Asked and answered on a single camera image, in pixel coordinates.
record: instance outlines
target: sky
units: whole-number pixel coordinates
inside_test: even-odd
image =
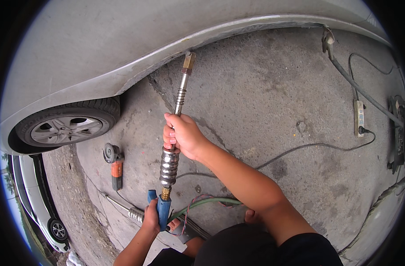
[[[8,165],[7,161],[2,160],[2,155],[4,154],[4,152],[0,152],[0,170],[6,168],[6,166]],[[21,213],[19,211],[19,206],[18,204],[21,204],[21,202],[19,201],[19,199],[17,199],[15,197],[15,194],[12,194],[8,187],[7,187],[7,183],[6,180],[1,177],[2,182],[3,182],[3,187],[4,187],[4,194],[6,195],[6,199],[8,200],[8,205],[10,208],[10,212],[15,220],[16,225],[18,226],[19,232],[22,235],[22,238],[25,240],[25,242],[29,245],[28,239],[25,235],[25,230],[24,230],[24,226],[22,224],[22,219],[21,219]]]

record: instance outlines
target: black shorts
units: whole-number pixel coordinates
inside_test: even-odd
[[[277,247],[267,232],[245,223],[220,231],[208,239],[195,259],[165,248],[151,266],[225,265],[343,265],[330,242],[320,234],[291,237]]]

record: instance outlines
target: car body panel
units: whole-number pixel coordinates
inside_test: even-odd
[[[232,35],[327,25],[389,44],[378,23],[364,23],[369,18],[360,0],[49,1],[8,73],[0,149],[20,155],[8,135],[30,114],[121,94],[185,50]]]
[[[47,195],[41,192],[34,171],[34,160],[29,156],[13,156],[15,184],[18,188],[19,199],[29,216],[40,227],[41,232],[46,237],[51,246],[58,252],[67,252],[69,244],[55,240],[48,227],[49,223],[56,218],[55,214],[48,208]]]

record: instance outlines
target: wheel rim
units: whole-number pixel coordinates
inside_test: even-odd
[[[35,126],[31,138],[36,142],[52,144],[83,141],[99,132],[102,126],[102,122],[90,117],[58,117]]]
[[[65,228],[60,223],[54,223],[52,226],[52,231],[59,239],[65,237]]]

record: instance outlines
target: concrete ground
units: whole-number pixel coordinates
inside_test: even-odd
[[[273,29],[231,37],[195,50],[197,61],[183,113],[192,116],[216,145],[253,167],[303,144],[350,148],[370,141],[370,135],[362,139],[354,136],[355,92],[322,53],[321,35],[322,29]],[[345,69],[352,52],[364,55],[386,71],[395,66],[386,46],[350,32],[334,31],[334,35],[334,53]],[[97,192],[99,189],[122,200],[111,187],[110,166],[102,156],[104,144],[118,145],[124,152],[124,187],[120,194],[143,209],[147,190],[161,188],[158,177],[163,113],[172,110],[182,63],[180,57],[126,91],[121,96],[121,119],[114,128],[77,144],[95,216],[119,250],[140,225]],[[358,57],[354,57],[352,65],[356,82],[383,106],[387,106],[389,95],[404,96],[396,69],[383,75]],[[373,144],[352,152],[304,148],[261,169],[338,251],[355,238],[372,204],[398,179],[386,168],[391,152],[389,121],[361,99],[367,106],[365,127],[377,135]],[[178,174],[186,172],[210,173],[202,164],[181,155]],[[199,194],[232,196],[218,179],[186,176],[173,186],[172,208],[185,207]],[[242,222],[245,209],[209,203],[191,210],[189,217],[213,235]],[[185,247],[162,232],[146,264],[168,246],[179,251]]]

